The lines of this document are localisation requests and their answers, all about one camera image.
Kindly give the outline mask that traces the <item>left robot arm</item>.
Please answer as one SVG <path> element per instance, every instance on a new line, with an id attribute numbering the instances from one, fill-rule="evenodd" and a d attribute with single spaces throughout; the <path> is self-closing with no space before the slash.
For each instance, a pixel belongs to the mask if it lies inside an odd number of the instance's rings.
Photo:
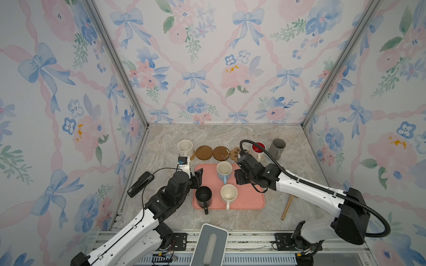
<path id="1" fill-rule="evenodd" d="M 129 224 L 96 250 L 77 254 L 71 265 L 132 266 L 145 255 L 168 248 L 173 231 L 164 221 L 184 203 L 190 190 L 201 187 L 203 172 L 203 168 L 193 174 L 175 172 Z"/>

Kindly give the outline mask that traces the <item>grey mug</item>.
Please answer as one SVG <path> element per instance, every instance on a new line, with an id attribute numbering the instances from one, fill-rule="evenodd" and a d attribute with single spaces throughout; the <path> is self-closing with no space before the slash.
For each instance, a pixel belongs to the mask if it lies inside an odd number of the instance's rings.
<path id="1" fill-rule="evenodd" d="M 281 158 L 281 155 L 286 147 L 286 142 L 283 139 L 273 139 L 270 147 L 269 147 L 269 154 L 275 159 L 279 160 Z"/>

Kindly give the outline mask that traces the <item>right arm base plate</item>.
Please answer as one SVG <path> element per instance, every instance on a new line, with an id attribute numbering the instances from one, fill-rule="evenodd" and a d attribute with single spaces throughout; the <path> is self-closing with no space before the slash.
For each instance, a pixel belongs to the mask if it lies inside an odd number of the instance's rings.
<path id="1" fill-rule="evenodd" d="M 293 233 L 275 233 L 275 241 L 272 246 L 278 251 L 298 251 L 303 254 L 318 252 L 322 250 L 323 241 L 309 243 L 301 236 L 294 236 Z"/>

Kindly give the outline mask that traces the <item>pink mug red inside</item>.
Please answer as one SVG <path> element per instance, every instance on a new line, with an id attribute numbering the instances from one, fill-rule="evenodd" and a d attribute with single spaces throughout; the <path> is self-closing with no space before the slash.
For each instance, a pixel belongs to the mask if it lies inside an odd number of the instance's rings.
<path id="1" fill-rule="evenodd" d="M 265 144 L 257 142 L 256 145 L 252 145 L 250 153 L 258 162 L 263 162 L 265 159 L 264 149 Z"/>

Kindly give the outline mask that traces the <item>dark brown round coaster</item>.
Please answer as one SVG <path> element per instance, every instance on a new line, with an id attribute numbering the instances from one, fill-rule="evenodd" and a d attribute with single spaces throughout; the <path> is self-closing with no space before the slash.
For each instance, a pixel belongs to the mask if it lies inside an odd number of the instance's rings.
<path id="1" fill-rule="evenodd" d="M 217 161 L 226 161 L 230 157 L 230 150 L 225 146 L 218 146 L 213 149 L 213 157 Z"/>

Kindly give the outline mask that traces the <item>rattan woven coaster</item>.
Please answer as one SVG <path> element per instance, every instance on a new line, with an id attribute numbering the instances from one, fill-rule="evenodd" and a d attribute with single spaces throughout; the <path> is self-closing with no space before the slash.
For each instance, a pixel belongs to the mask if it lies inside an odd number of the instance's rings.
<path id="1" fill-rule="evenodd" d="M 195 158 L 196 158 L 196 151 L 195 151 L 195 150 L 193 150 L 192 155 L 191 155 L 191 156 L 189 156 L 189 160 L 190 160 L 190 161 L 193 161 Z"/>

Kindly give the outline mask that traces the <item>plain wooden round coaster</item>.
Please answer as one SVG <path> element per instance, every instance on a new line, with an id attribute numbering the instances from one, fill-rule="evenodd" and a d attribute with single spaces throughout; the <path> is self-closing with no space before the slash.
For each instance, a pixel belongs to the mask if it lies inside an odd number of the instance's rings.
<path id="1" fill-rule="evenodd" d="M 210 146 L 202 145 L 196 150 L 196 157 L 200 160 L 208 160 L 213 156 L 213 149 Z"/>

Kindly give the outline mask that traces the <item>white speckled mug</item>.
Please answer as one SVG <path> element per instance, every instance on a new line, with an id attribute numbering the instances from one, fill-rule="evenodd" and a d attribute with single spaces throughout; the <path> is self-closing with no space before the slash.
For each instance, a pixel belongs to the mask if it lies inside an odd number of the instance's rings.
<path id="1" fill-rule="evenodd" d="M 193 143 L 190 140 L 182 140 L 178 143 L 179 156 L 191 156 L 193 153 Z"/>

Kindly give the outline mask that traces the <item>black mug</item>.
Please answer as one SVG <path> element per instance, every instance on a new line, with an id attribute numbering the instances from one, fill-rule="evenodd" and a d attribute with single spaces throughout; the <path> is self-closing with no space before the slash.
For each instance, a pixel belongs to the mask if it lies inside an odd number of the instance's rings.
<path id="1" fill-rule="evenodd" d="M 195 198 L 197 205 L 204 210 L 205 215 L 208 215 L 213 200 L 212 190 L 207 186 L 202 186 L 196 190 Z"/>

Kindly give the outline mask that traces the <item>light blue mug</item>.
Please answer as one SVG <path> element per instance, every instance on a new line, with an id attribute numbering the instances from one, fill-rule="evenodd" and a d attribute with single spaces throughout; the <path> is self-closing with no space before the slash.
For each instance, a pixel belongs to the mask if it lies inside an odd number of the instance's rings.
<path id="1" fill-rule="evenodd" d="M 233 173 L 233 166 L 227 161 L 222 161 L 217 164 L 216 172 L 218 179 L 226 185 L 231 174 Z"/>

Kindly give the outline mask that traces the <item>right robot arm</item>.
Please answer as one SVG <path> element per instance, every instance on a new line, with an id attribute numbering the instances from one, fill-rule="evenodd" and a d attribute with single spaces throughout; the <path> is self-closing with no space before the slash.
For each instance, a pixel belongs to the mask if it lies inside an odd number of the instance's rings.
<path id="1" fill-rule="evenodd" d="M 355 245 L 364 244 L 370 215 L 360 207 L 365 201 L 357 190 L 351 190 L 348 199 L 340 198 L 338 194 L 342 194 L 342 190 L 328 193 L 328 187 L 282 171 L 276 164 L 263 166 L 251 154 L 243 155 L 237 164 L 237 184 L 285 192 L 327 212 L 328 215 L 322 219 L 301 221 L 291 236 L 292 246 L 305 250 L 321 241 L 337 238 Z"/>

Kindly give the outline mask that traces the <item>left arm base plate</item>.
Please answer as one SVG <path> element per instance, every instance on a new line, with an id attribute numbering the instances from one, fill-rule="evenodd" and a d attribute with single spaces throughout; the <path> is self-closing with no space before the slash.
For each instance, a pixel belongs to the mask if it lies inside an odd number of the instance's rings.
<path id="1" fill-rule="evenodd" d="M 187 246 L 187 233 L 173 233 L 163 239 L 160 250 L 168 251 L 185 251 Z"/>

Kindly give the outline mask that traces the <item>cream white mug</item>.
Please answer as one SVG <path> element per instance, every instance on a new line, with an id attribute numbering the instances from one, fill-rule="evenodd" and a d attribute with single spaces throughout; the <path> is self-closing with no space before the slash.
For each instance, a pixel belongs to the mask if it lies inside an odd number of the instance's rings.
<path id="1" fill-rule="evenodd" d="M 230 205 L 234 203 L 238 197 L 238 190 L 234 185 L 226 184 L 221 188 L 220 195 L 228 211 L 230 210 Z"/>

